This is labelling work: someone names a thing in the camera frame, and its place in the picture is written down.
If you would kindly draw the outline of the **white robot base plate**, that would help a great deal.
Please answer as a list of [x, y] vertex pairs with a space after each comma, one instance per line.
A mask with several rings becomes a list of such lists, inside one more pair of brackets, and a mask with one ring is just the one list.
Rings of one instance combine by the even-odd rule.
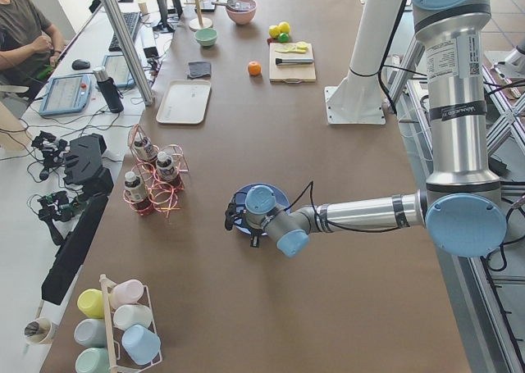
[[327, 122], [331, 125], [384, 125], [382, 91], [372, 89], [324, 88]]

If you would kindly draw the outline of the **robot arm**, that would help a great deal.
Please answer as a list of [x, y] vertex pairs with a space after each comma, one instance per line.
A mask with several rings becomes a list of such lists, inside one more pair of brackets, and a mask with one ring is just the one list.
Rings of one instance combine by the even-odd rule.
[[481, 30], [490, 0], [367, 0], [347, 76], [327, 90], [332, 124], [379, 124], [374, 98], [384, 91], [381, 69], [406, 2], [413, 4], [415, 38], [426, 54], [433, 170], [426, 188], [355, 202], [282, 206], [256, 184], [233, 195], [228, 230], [239, 226], [258, 245], [267, 235], [287, 256], [315, 232], [382, 233], [426, 227], [433, 243], [460, 257], [484, 257], [504, 241], [500, 179], [488, 166]]

